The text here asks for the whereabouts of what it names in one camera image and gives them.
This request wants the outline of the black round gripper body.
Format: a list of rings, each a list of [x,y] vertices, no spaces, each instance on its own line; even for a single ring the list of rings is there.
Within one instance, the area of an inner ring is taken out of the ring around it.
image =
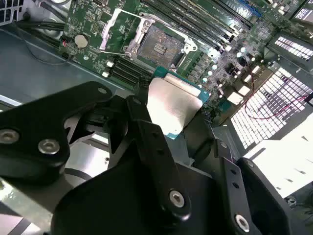
[[[53,235],[226,235],[215,181],[177,164],[192,204],[191,217],[170,225],[157,206],[150,178],[138,157],[108,169],[68,192],[55,209]]]

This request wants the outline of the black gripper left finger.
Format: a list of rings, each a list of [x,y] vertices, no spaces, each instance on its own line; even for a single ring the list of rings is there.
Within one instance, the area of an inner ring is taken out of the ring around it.
[[[109,134],[116,166],[139,158],[166,221],[188,220],[189,196],[145,103],[137,96],[113,95],[94,81],[2,112],[0,174],[33,183],[53,182],[63,172],[70,146],[100,130]]]

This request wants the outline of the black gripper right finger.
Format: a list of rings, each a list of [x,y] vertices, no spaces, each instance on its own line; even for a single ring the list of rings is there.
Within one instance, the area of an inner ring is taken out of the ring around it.
[[[236,235],[293,235],[293,218],[285,200],[249,159],[234,159],[197,111],[183,130],[192,166],[214,179],[228,227]]]

